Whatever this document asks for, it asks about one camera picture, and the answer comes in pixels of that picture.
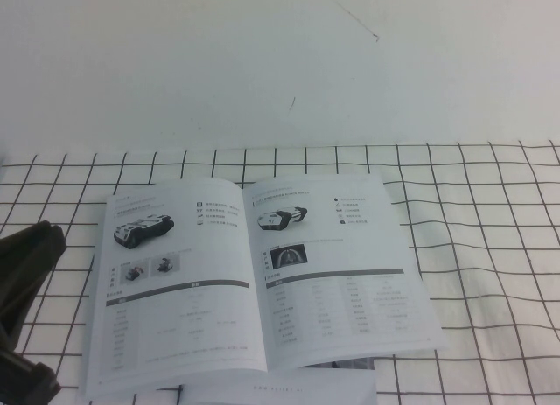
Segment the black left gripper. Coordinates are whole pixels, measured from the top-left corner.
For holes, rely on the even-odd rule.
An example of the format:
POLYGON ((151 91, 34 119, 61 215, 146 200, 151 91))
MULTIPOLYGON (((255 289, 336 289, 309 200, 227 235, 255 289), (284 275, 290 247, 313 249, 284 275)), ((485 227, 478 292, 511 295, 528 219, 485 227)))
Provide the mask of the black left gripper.
MULTIPOLYGON (((41 221, 1 240, 1 347, 14 349, 25 318, 59 258, 67 249, 61 227, 41 221)), ((54 371, 7 350, 1 351, 1 403, 48 404, 60 391, 54 371)))

